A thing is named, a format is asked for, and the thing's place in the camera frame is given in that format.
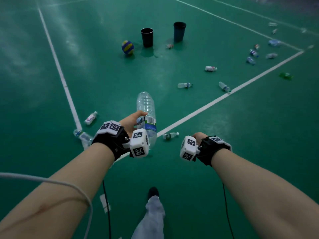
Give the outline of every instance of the yellow and blue ball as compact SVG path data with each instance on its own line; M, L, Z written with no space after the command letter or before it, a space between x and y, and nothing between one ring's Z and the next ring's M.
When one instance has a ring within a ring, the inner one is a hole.
M134 45L131 41L125 40L122 43L122 50L126 55L130 55L134 52Z

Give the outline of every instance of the white cable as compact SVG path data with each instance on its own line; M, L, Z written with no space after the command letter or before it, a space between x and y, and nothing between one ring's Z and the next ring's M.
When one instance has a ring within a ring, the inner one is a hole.
M67 183L67 182L61 182L53 179L48 179L48 178L43 178L43 177L38 177L38 176L32 176L32 175L27 175L27 174L15 174L15 173L1 173L0 172L0 178L9 178L9 179L22 179L22 180L30 180L30 181L36 181L36 182L46 182L50 184L57 184L57 185L65 185L69 186L75 190L77 190L80 194L82 194L85 199L88 201L90 205L90 217L89 221L87 223L84 239L87 238L87 235L89 234L90 226L91 226L91 221L92 221L92 216L93 216L93 206L90 198L86 195L86 193L80 189L78 186Z

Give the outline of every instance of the black shoe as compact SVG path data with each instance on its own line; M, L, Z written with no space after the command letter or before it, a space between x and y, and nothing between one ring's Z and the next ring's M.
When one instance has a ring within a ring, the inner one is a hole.
M160 196L159 191L158 191L158 189L156 187L150 188L150 190L148 191L148 197L147 198L150 199L154 195Z

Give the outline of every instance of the leg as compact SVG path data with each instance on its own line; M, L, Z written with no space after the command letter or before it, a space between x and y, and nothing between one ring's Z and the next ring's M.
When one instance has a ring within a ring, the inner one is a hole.
M150 189L149 200L145 207L146 214L131 239L164 239L165 211L155 187Z

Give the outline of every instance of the plastic cup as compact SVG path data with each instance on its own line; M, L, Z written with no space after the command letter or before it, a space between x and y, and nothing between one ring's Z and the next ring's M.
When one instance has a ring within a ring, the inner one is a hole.
M178 43L183 40L185 33L186 23L176 22L174 23L174 42Z
M146 48L153 46L153 29L151 28L143 28L141 30L143 45Z

